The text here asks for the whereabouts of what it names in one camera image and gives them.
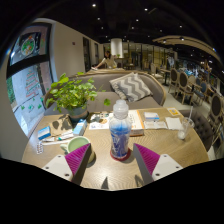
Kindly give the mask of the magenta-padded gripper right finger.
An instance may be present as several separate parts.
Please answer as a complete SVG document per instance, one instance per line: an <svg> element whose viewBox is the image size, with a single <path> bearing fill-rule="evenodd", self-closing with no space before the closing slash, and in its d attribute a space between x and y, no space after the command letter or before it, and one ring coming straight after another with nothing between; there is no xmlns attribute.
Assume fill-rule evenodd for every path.
<svg viewBox="0 0 224 224"><path fill-rule="evenodd" d="M133 153L145 185L182 169L168 154L159 155L137 143L133 144Z"/></svg>

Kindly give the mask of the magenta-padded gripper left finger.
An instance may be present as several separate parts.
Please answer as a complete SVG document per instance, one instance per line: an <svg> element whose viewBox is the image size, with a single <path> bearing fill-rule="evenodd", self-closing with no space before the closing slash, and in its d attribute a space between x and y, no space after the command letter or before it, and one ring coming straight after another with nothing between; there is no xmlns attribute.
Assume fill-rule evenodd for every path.
<svg viewBox="0 0 224 224"><path fill-rule="evenodd" d="M79 147L73 152L57 155L43 166L43 170L80 185L91 155L91 144Z"/></svg>

